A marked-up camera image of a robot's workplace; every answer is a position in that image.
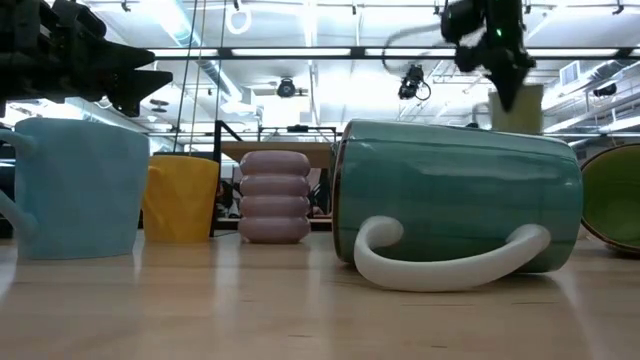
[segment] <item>yellow mug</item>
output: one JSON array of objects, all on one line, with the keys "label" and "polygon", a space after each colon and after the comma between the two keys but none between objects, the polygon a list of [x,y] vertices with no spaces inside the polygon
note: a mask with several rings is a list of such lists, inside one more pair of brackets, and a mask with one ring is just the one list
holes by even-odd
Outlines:
[{"label": "yellow mug", "polygon": [[156,155],[149,162],[142,202],[150,242],[209,241],[220,165],[190,156]]}]

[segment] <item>white mug handle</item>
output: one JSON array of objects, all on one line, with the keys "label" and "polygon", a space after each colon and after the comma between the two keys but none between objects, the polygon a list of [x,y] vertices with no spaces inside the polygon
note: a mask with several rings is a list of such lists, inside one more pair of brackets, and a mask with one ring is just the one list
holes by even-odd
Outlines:
[{"label": "white mug handle", "polygon": [[372,249],[389,246],[402,238],[402,224],[386,216],[367,219],[356,238],[354,258],[367,280],[384,288],[413,292],[459,291],[508,275],[540,254],[551,243],[551,234],[540,225],[517,228],[505,246],[462,259],[409,262],[384,258]]},{"label": "white mug handle", "polygon": [[[33,137],[11,130],[0,130],[0,140],[12,145],[16,153],[20,153],[25,157],[33,155],[38,149],[38,143]],[[2,191],[0,191],[0,213],[9,220],[16,233],[25,240],[35,233],[38,228],[36,218],[20,209]]]}]

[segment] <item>mug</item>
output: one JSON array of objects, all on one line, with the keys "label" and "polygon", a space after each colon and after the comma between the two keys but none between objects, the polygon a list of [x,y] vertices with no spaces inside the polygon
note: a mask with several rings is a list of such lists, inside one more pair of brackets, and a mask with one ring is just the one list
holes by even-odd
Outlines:
[{"label": "mug", "polygon": [[15,202],[0,193],[18,253],[31,259],[128,254],[149,162],[142,134],[82,120],[30,118],[0,140],[16,149]]},{"label": "mug", "polygon": [[640,144],[610,148],[582,164],[582,224],[609,248],[640,254]]},{"label": "mug", "polygon": [[142,202],[145,239],[208,242],[219,171],[218,163],[208,159],[152,156]]},{"label": "mug", "polygon": [[523,85],[518,90],[513,107],[509,111],[504,111],[498,93],[489,93],[491,130],[529,135],[542,134],[543,96],[543,85]]},{"label": "mug", "polygon": [[459,290],[551,271],[576,241],[580,168],[558,140],[353,121],[336,163],[336,252],[383,287]]}]

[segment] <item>table surface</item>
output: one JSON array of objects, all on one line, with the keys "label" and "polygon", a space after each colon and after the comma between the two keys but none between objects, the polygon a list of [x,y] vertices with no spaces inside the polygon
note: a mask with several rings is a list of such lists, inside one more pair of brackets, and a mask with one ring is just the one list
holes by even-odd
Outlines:
[{"label": "table surface", "polygon": [[0,359],[639,359],[640,261],[579,241],[547,276],[464,293],[373,287],[328,234],[16,260],[0,243]]}]

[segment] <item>green mug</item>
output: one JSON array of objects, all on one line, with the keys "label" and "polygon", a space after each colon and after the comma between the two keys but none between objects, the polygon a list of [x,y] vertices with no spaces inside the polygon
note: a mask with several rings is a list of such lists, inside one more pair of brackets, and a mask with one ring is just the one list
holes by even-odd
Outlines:
[{"label": "green mug", "polygon": [[580,167],[550,138],[353,121],[334,172],[338,257],[387,288],[452,291],[556,270],[580,227]]},{"label": "green mug", "polygon": [[582,225],[609,248],[640,254],[640,144],[616,146],[582,164]]}]

